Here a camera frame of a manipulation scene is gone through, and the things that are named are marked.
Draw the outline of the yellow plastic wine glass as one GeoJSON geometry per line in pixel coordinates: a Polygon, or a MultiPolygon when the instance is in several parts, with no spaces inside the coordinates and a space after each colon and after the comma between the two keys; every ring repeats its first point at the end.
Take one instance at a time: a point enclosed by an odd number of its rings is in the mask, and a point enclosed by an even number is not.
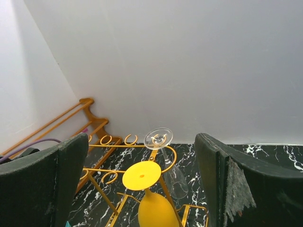
{"type": "Polygon", "coordinates": [[[123,175],[123,185],[132,191],[144,191],[138,208],[141,227],[178,227],[179,222],[170,202],[150,187],[161,177],[161,167],[152,161],[133,164],[123,175]]]}

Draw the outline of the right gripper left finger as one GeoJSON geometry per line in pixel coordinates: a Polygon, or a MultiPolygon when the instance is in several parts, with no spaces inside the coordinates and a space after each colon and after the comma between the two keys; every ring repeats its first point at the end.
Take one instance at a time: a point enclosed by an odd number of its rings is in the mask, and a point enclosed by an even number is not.
{"type": "Polygon", "coordinates": [[[64,227],[78,187],[89,139],[62,143],[0,166],[2,227],[64,227]]]}

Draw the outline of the clear wine glass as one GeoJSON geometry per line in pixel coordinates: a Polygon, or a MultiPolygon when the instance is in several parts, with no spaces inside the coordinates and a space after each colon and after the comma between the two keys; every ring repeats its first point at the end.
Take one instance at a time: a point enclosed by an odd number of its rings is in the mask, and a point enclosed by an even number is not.
{"type": "MultiPolygon", "coordinates": [[[[165,150],[173,140],[173,133],[167,128],[157,128],[149,133],[144,138],[144,145],[146,148],[151,150],[161,150],[164,158],[164,166],[168,168],[173,163],[165,150]]],[[[187,196],[188,185],[182,171],[177,167],[173,166],[170,170],[163,174],[166,186],[170,192],[170,195],[175,199],[182,199],[187,196]]]]}

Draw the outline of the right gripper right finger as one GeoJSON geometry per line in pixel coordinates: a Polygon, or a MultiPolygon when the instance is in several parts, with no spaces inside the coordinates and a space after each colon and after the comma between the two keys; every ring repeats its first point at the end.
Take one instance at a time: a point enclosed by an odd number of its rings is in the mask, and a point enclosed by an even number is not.
{"type": "Polygon", "coordinates": [[[300,227],[303,174],[199,133],[194,142],[211,227],[300,227]]]}

